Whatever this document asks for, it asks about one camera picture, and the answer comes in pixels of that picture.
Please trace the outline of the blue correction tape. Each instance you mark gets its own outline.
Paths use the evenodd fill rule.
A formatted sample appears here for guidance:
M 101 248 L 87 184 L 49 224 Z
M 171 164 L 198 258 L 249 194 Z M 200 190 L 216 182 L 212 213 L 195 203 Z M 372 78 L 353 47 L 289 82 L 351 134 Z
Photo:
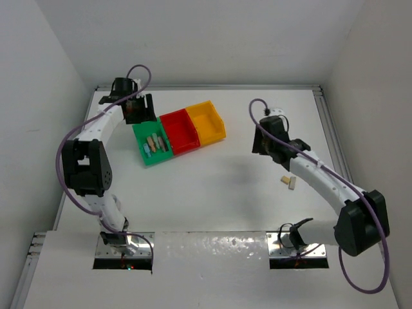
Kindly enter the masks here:
M 150 147 L 149 147 L 149 145 L 148 145 L 147 143 L 145 143 L 145 144 L 143 145 L 143 148 L 144 148 L 144 151 L 145 151 L 147 157 L 148 157 L 148 158 L 152 157 Z

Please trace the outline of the pink correction tape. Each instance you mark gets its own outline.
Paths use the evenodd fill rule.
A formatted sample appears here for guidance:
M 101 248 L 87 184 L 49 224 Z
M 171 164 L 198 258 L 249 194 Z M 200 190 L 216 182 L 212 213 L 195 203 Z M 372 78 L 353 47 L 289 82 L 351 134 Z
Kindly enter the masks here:
M 165 153 L 168 152 L 168 146 L 165 140 L 161 136 L 159 136 L 159 140 L 160 140 L 161 150 Z

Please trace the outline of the yellow eraser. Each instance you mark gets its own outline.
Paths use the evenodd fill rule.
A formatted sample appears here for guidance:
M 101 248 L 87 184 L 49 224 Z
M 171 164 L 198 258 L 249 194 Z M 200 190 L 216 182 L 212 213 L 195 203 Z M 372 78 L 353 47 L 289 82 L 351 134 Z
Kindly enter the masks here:
M 285 183 L 285 184 L 289 184 L 290 183 L 290 178 L 289 177 L 287 177 L 287 176 L 283 176 L 282 178 L 281 178 L 281 181 L 283 182 L 283 183 Z

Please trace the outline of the white eraser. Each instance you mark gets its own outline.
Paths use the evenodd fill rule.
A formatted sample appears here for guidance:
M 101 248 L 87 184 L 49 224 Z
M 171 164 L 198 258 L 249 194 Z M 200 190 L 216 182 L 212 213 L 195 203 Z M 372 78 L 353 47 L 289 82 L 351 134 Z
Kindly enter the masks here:
M 297 180 L 297 178 L 295 176 L 290 177 L 290 181 L 289 181 L 289 184 L 288 184 L 288 189 L 289 190 L 294 190 L 295 189 L 296 180 Z

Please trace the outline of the clear tape roll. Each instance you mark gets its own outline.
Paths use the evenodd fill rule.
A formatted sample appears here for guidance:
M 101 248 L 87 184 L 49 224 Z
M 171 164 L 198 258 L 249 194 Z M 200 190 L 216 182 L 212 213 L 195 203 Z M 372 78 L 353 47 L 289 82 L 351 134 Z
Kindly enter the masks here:
M 115 195 L 112 195 L 112 198 L 115 202 L 115 205 L 117 206 L 117 209 L 121 211 L 122 210 L 122 204 L 121 204 L 120 200 Z

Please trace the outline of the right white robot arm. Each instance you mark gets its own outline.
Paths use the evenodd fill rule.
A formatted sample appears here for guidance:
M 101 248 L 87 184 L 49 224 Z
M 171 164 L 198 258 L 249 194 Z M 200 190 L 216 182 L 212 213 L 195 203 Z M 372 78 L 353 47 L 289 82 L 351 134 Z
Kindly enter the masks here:
M 269 156 L 314 189 L 337 214 L 330 223 L 305 218 L 292 224 L 289 242 L 300 249 L 310 243 L 336 245 L 355 257 L 383 242 L 390 234 L 386 201 L 377 190 L 365 191 L 348 182 L 301 139 L 290 139 L 279 115 L 262 118 L 256 126 L 253 153 Z

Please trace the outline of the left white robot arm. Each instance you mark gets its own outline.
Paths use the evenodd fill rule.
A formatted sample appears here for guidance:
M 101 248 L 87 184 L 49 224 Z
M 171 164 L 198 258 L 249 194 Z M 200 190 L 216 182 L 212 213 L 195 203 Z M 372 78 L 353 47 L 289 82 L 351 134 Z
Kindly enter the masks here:
M 98 103 L 97 113 L 68 133 L 59 146 L 56 170 L 67 197 L 82 211 L 96 217 L 105 245 L 133 250 L 139 236 L 128 231 L 120 201 L 110 193 L 113 171 L 105 146 L 121 123 L 154 120 L 150 95 L 138 79 L 119 77 L 111 92 Z

